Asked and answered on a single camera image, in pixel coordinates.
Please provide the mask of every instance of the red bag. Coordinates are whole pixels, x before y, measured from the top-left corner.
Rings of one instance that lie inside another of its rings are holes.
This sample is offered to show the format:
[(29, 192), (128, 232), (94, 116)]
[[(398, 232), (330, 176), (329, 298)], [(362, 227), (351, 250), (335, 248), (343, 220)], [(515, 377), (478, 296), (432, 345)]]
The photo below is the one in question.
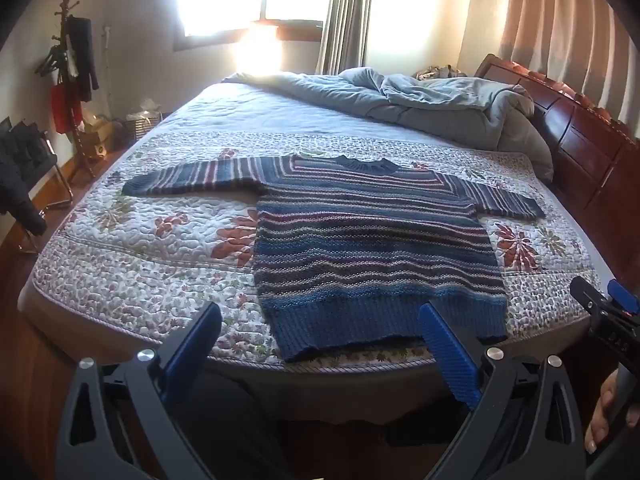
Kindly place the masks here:
[(53, 113), (53, 122), (56, 125), (56, 131), (59, 134), (70, 132), (74, 126), (78, 126), (82, 122), (82, 107), (80, 105), (80, 97), (78, 95), (78, 85), (75, 79), (69, 83), (69, 94), (72, 99), (72, 112), (75, 124), (69, 124), (68, 112), (66, 111), (65, 87), (62, 83), (55, 85), (51, 89), (51, 112)]

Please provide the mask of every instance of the wooden headboard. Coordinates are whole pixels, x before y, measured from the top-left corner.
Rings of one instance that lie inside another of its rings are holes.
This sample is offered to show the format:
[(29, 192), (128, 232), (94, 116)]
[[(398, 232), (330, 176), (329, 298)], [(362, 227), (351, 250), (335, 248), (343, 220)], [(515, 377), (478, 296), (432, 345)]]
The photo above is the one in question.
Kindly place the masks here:
[(529, 91), (530, 121), (554, 158), (552, 191), (615, 277), (640, 292), (640, 146), (628, 128), (563, 83), (493, 54), (476, 77)]

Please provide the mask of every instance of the metal bolt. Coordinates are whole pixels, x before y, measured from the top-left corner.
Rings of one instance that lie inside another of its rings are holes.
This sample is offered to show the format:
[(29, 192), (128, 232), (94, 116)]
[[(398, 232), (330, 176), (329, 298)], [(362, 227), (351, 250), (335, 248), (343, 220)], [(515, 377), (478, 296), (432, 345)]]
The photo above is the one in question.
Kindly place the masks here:
[(546, 362), (552, 365), (553, 368), (559, 368), (562, 366), (562, 359), (557, 355), (550, 355), (546, 358)]
[(504, 352), (499, 348), (492, 346), (491, 348), (487, 349), (486, 356), (489, 359), (493, 359), (494, 361), (499, 361), (504, 357)]
[(156, 357), (156, 353), (151, 348), (145, 348), (138, 352), (138, 361), (151, 361)]
[(82, 368), (82, 370), (87, 370), (87, 368), (91, 368), (95, 364), (95, 361), (90, 357), (83, 357), (80, 359), (78, 366)]

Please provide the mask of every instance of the human hand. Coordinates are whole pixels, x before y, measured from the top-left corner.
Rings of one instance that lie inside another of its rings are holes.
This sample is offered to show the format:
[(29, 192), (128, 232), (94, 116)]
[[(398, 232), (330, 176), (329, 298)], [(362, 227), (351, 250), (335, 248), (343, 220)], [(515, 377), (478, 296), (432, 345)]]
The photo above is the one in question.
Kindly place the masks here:
[[(607, 410), (613, 404), (616, 398), (616, 379), (618, 378), (618, 370), (615, 370), (600, 387), (600, 398), (593, 411), (591, 423), (587, 428), (584, 437), (584, 447), (589, 454), (594, 453), (598, 449), (598, 445), (609, 434), (609, 423), (607, 422)], [(633, 404), (626, 412), (626, 424), (630, 428), (634, 428), (640, 418), (640, 406)]]

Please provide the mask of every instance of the floral quilt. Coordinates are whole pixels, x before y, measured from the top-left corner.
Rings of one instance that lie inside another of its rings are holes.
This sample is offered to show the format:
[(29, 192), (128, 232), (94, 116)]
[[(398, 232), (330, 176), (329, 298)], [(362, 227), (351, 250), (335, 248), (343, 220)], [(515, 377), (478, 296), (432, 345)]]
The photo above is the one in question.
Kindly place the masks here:
[(247, 155), (386, 157), (534, 198), (546, 218), (481, 217), (508, 295), (508, 332), (528, 338), (584, 316), (574, 276), (600, 288), (582, 240), (520, 154), (399, 140), (248, 132), (167, 132), (130, 150), (67, 216), (40, 255), (33, 284), (47, 299), (147, 340), (162, 340), (214, 301), (223, 327), (216, 360), (300, 372), (412, 367), (431, 362), (419, 341), (335, 351), (284, 364), (257, 303), (255, 199), (237, 194), (134, 198), (124, 181), (181, 162)]

